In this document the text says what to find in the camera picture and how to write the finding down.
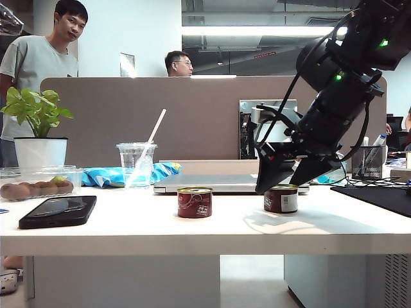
white wall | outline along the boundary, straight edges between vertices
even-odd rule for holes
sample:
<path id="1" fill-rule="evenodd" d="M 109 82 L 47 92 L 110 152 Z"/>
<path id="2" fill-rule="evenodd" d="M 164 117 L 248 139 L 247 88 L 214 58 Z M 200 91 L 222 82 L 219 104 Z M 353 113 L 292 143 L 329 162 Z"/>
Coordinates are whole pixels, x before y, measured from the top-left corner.
<path id="1" fill-rule="evenodd" d="M 385 71 L 383 76 L 388 83 L 387 113 L 405 118 L 411 107 L 411 54 L 400 61 L 395 71 Z"/>
<path id="2" fill-rule="evenodd" d="M 53 31 L 53 14 L 58 0 L 33 0 L 34 35 L 49 35 Z M 77 41 L 70 43 L 69 52 L 77 58 Z"/>
<path id="3" fill-rule="evenodd" d="M 120 76 L 119 54 L 137 76 L 167 76 L 164 57 L 181 50 L 181 0 L 82 0 L 89 13 L 78 39 L 80 76 Z"/>

red tin can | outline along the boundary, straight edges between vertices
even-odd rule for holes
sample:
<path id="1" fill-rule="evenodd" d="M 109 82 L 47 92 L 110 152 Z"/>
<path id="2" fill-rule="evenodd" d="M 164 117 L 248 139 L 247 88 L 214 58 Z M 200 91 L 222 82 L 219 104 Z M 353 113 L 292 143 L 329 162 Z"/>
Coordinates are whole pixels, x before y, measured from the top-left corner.
<path id="1" fill-rule="evenodd" d="M 184 218 L 204 218 L 211 216 L 213 190 L 208 187 L 184 187 L 177 189 L 179 211 Z"/>
<path id="2" fill-rule="evenodd" d="M 273 213 L 297 212 L 298 186 L 279 184 L 264 192 L 264 209 Z"/>

glasses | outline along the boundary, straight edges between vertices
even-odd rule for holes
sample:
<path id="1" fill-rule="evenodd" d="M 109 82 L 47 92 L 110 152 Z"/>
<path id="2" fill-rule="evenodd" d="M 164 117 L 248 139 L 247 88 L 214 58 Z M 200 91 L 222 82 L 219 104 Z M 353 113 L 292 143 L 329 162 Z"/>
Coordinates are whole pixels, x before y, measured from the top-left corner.
<path id="1" fill-rule="evenodd" d="M 177 60 L 177 61 L 173 61 L 173 62 L 184 62 L 184 63 L 187 64 L 188 66 L 192 66 L 192 65 L 193 65 L 193 64 L 191 64 L 190 61 Z"/>

shoe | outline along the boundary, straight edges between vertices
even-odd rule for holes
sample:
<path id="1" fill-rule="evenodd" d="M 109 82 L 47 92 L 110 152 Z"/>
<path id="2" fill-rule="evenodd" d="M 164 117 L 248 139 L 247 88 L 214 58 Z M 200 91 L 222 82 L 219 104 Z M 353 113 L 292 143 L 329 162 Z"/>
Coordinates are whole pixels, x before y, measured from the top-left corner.
<path id="1" fill-rule="evenodd" d="M 17 290 L 19 270 L 9 269 L 0 274 L 0 295 L 13 293 Z"/>

clear plastic cup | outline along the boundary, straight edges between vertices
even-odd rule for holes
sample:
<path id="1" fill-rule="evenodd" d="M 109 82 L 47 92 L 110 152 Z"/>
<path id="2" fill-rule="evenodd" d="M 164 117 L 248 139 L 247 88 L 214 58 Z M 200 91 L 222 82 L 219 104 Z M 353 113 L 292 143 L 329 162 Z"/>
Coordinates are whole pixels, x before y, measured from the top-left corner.
<path id="1" fill-rule="evenodd" d="M 153 154 L 156 144 L 127 142 L 116 145 L 120 151 L 125 187 L 148 187 L 153 172 Z"/>

